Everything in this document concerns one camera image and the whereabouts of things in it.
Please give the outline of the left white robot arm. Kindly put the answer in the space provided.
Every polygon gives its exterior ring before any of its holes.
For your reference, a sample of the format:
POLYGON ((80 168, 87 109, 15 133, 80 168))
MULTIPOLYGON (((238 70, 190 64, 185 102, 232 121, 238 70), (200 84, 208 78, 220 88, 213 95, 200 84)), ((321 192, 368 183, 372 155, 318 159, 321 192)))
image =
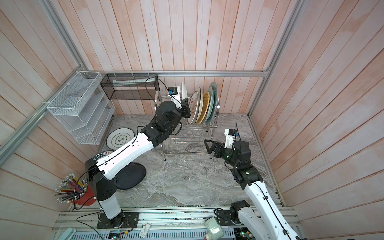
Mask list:
POLYGON ((170 135, 183 118, 189 118, 191 110, 189 99, 165 101, 156 108, 154 118, 144 126, 137 136, 112 154, 98 160, 89 159, 86 163, 86 175, 89 185, 109 221, 117 221, 117 227, 123 221, 123 211, 116 199, 117 187, 113 178, 133 160, 160 145, 170 135))

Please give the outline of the white plate black clover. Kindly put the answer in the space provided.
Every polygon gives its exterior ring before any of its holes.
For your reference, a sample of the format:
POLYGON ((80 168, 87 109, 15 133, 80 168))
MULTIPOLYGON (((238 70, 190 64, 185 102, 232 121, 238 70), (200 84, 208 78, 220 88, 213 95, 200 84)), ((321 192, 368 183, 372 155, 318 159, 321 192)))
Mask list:
POLYGON ((106 140, 107 147, 117 150, 135 137, 133 130, 129 128, 119 128, 111 132, 106 140))

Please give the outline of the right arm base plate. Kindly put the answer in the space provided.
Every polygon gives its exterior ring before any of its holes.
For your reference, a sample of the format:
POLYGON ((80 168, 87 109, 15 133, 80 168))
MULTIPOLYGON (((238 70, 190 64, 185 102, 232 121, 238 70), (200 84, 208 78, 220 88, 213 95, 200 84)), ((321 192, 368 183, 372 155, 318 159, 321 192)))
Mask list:
POLYGON ((232 208, 223 210, 221 208, 215 209, 214 214, 220 226, 240 226, 242 223, 238 219, 238 214, 232 208))

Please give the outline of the orange sunburst plate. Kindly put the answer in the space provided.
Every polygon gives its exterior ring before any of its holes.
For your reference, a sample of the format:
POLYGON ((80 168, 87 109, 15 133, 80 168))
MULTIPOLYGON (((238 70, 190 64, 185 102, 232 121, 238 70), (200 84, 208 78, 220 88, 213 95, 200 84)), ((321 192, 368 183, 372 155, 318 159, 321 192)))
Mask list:
POLYGON ((189 108, 191 111, 191 116, 187 119, 187 122, 189 125, 192 125, 196 122, 199 103, 200 103, 200 93, 198 91, 194 91, 189 103, 189 108))
POLYGON ((181 87, 181 90, 182 90, 182 100, 184 101, 185 99, 188 100, 188 90, 187 90, 187 87, 185 85, 184 82, 182 82, 182 87, 181 87))

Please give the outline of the yellow woven plate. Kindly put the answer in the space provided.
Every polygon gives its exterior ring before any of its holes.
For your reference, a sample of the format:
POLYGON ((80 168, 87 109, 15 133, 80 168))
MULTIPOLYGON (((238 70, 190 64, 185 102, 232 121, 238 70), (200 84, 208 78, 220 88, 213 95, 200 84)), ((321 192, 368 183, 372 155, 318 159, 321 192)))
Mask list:
POLYGON ((203 123, 203 120, 205 119, 206 114, 208 112, 210 98, 211 98, 211 94, 209 92, 205 92, 203 94, 203 103, 202 103, 202 105, 200 107, 200 109, 202 111, 201 111, 201 115, 199 116, 196 124, 202 124, 203 123))

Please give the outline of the light teal flower plate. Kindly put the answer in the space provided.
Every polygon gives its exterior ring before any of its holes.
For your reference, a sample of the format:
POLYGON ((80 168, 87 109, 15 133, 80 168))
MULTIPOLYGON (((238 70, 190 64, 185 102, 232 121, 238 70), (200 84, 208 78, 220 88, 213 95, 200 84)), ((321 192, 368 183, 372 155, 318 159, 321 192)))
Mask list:
POLYGON ((212 113, 212 110, 214 107, 214 100, 215 100, 215 95, 212 87, 209 87, 208 93, 210 94, 210 98, 209 98, 209 107, 208 107, 207 114, 204 121, 204 124, 206 125, 208 124, 208 119, 210 118, 210 115, 212 113))

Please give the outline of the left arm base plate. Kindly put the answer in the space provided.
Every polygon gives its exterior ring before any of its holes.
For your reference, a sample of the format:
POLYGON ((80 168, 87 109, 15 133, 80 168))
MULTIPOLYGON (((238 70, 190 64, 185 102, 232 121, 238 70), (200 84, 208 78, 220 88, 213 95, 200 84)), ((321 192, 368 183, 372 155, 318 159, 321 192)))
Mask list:
POLYGON ((110 220, 102 212, 99 216, 97 229, 118 229, 121 227, 134 229, 138 225, 139 214, 139 212, 121 212, 110 220))

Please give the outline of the green rim lettered plate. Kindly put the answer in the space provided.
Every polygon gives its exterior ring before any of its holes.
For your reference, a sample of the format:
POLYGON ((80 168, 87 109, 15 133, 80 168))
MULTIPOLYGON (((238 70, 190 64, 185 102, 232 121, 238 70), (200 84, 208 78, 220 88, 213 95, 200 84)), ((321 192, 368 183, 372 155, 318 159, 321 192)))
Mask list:
POLYGON ((103 151, 103 152, 101 152, 101 153, 96 154, 96 155, 93 157, 93 160, 97 162, 98 159, 103 158, 103 157, 106 157, 106 156, 108 156, 108 155, 110 155, 110 154, 112 154, 112 153, 113 153, 113 151, 103 151))

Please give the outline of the steel wire dish rack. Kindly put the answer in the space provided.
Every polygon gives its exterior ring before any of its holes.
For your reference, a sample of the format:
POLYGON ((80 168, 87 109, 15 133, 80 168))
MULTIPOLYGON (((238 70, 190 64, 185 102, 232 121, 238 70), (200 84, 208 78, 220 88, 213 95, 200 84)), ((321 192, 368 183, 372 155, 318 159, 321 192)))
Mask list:
POLYGON ((170 136, 160 145, 160 152, 163 160, 166 161, 167 155, 197 155, 206 154, 207 148, 204 140, 212 140, 218 127, 218 118, 220 113, 220 100, 214 120, 210 124, 189 125, 183 124, 181 131, 170 136))

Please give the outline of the dark navy plate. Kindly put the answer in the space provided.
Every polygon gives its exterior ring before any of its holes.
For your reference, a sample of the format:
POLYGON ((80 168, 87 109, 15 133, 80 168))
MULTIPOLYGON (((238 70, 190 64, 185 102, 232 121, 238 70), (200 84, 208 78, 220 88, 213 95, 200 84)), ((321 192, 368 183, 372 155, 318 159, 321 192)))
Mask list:
POLYGON ((139 163, 130 163, 113 178, 117 189, 128 190, 138 185, 147 174, 146 168, 139 163))

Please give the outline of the grey green plate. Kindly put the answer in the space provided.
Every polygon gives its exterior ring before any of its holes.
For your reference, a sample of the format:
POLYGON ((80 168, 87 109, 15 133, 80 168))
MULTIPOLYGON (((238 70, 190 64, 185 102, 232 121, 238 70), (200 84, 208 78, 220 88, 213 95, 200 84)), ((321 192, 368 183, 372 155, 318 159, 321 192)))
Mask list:
POLYGON ((217 109, 218 109, 218 104, 219 104, 219 95, 218 95, 218 86, 217 86, 217 83, 216 82, 212 82, 211 83, 211 87, 213 89, 213 94, 214 94, 214 101, 213 101, 213 109, 211 111, 211 114, 210 114, 210 117, 207 119, 206 123, 207 124, 210 124, 214 118, 215 118, 215 114, 217 112, 217 109))

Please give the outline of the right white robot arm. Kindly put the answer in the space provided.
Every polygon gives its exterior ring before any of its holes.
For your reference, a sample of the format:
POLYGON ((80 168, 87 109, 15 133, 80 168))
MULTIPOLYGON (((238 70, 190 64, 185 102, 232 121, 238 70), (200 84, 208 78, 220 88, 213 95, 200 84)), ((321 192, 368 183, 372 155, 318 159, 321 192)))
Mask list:
POLYGON ((267 190, 259 171, 251 163, 251 149, 245 141, 235 141, 227 148, 223 143, 204 140, 210 156, 221 158, 232 166, 234 180, 252 200, 260 218, 246 201, 231 204, 232 221, 244 225, 256 240, 300 240, 288 224, 267 190))

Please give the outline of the cream floral plate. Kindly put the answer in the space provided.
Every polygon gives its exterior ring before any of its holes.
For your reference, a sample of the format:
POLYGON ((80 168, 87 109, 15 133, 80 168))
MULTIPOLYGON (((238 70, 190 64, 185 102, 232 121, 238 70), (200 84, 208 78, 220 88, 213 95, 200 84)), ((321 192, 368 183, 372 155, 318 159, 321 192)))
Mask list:
POLYGON ((195 122, 195 124, 198 123, 199 118, 200 118, 200 116, 201 116, 201 114, 202 114, 202 110, 203 110, 203 102, 204 102, 204 94, 203 94, 203 90, 202 90, 200 87, 198 87, 198 88, 197 88, 197 92, 199 93, 199 96, 200 96, 199 99, 200 99, 200 100, 199 100, 199 107, 198 107, 197 118, 196 118, 196 122, 195 122))

